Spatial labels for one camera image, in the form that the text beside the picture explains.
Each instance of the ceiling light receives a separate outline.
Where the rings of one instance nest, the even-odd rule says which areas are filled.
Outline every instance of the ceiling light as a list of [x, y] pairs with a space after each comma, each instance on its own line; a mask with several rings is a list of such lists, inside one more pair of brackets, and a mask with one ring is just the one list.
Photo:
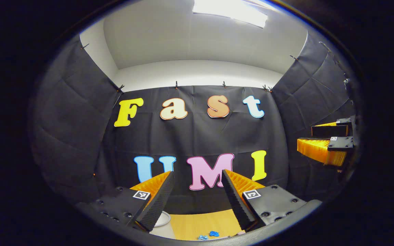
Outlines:
[[194, 0], [194, 13], [220, 15], [264, 28], [267, 15], [241, 0]]

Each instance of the white ceiling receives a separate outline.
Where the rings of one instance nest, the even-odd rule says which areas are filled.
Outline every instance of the white ceiling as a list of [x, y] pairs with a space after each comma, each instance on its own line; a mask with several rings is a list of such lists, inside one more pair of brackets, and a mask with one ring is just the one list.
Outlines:
[[118, 69], [158, 61], [228, 61], [285, 73], [305, 43], [306, 29], [279, 11], [265, 27], [193, 14], [194, 0], [141, 0], [104, 20], [107, 46]]

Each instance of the wooden surface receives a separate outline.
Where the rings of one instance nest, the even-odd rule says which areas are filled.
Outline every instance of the wooden surface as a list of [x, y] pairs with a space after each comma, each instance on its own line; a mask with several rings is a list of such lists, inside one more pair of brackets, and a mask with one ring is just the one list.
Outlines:
[[[177, 240], [197, 240], [199, 235], [214, 239], [241, 232], [232, 209], [199, 215], [171, 215], [171, 226]], [[210, 231], [220, 236], [209, 236]]]

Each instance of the blue letter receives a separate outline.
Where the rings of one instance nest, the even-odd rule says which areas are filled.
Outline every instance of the blue letter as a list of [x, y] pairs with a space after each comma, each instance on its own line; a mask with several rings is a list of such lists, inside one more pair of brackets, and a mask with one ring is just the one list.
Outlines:
[[159, 162], [162, 162], [164, 165], [164, 172], [174, 171], [172, 164], [175, 162], [176, 158], [174, 156], [162, 156], [159, 157]]
[[253, 96], [248, 96], [246, 99], [242, 101], [244, 104], [247, 104], [249, 108], [250, 114], [255, 118], [261, 118], [264, 116], [264, 111], [259, 110], [257, 104], [261, 104], [258, 99], [255, 99]]
[[151, 164], [155, 159], [150, 156], [136, 156], [133, 161], [136, 162], [136, 166], [138, 168], [139, 182], [142, 183], [152, 178]]

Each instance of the letter m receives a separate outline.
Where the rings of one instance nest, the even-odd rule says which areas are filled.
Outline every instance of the letter m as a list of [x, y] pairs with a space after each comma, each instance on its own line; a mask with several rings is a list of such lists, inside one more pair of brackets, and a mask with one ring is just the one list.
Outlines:
[[220, 181], [217, 183], [218, 187], [223, 187], [222, 184], [222, 171], [224, 169], [232, 171], [232, 160], [234, 154], [221, 154], [214, 168], [211, 168], [201, 156], [191, 157], [186, 160], [191, 165], [193, 184], [189, 186], [190, 190], [203, 190], [205, 185], [201, 183], [201, 178], [209, 185], [210, 188], [214, 187], [218, 177]]

